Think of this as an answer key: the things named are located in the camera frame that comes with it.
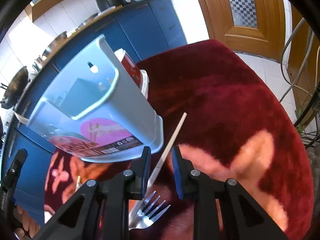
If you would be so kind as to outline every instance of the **light blue plastic bin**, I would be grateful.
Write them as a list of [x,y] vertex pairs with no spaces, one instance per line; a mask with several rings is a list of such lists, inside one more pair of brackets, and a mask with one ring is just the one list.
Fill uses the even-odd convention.
[[[100,123],[109,120],[115,123],[110,126]],[[87,45],[56,76],[37,103],[27,126],[51,142],[58,140],[57,147],[89,162],[139,158],[144,146],[156,153],[164,141],[162,118],[145,99],[103,35]],[[127,134],[125,130],[132,134],[128,142],[125,138],[117,139],[116,147],[111,147],[115,142],[110,140]],[[111,147],[104,152],[111,153],[95,156],[92,148],[84,149],[85,154],[79,153],[82,144],[77,140],[97,149],[102,147],[102,138],[106,138],[103,142]],[[118,149],[139,141],[141,145]],[[94,156],[84,156],[88,152]]]

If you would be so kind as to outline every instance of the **frying pan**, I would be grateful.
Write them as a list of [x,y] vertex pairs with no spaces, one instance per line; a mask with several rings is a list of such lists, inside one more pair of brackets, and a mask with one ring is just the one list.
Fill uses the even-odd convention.
[[13,107],[22,95],[27,83],[28,70],[26,66],[22,67],[18,71],[18,73],[13,77],[8,86],[1,83],[0,88],[5,89],[2,101],[0,102],[1,107],[4,109],[9,109]]

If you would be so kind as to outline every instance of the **metal fork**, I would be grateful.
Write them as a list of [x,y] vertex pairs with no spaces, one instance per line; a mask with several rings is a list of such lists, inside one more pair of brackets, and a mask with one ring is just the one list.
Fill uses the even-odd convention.
[[155,195],[156,191],[152,192],[142,203],[140,209],[138,210],[137,214],[133,218],[131,224],[129,225],[129,230],[138,228],[144,229],[151,226],[154,222],[156,222],[170,207],[168,205],[166,208],[161,210],[159,213],[156,212],[159,208],[165,203],[165,200],[160,203],[157,207],[153,209],[154,204],[158,201],[160,196],[156,197],[156,199],[149,205],[149,201]]

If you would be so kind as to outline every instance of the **product label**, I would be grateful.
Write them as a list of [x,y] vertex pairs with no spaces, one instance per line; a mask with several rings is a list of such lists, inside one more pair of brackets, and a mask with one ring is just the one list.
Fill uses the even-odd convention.
[[52,136],[50,142],[79,157],[112,154],[142,145],[128,130],[105,118],[95,118],[83,123],[80,132],[81,135],[77,138],[74,133]]

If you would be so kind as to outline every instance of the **human hand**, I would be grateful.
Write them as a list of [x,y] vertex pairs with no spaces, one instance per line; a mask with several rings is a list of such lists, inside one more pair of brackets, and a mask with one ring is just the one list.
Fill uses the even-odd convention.
[[24,231],[29,232],[29,235],[31,238],[33,238],[36,233],[39,232],[40,230],[40,226],[36,223],[36,221],[29,216],[28,212],[26,210],[24,210],[21,206],[17,206],[17,211],[18,214],[20,214],[22,216],[22,228],[17,228],[15,230],[15,234],[18,237],[18,239],[20,240],[24,240]]

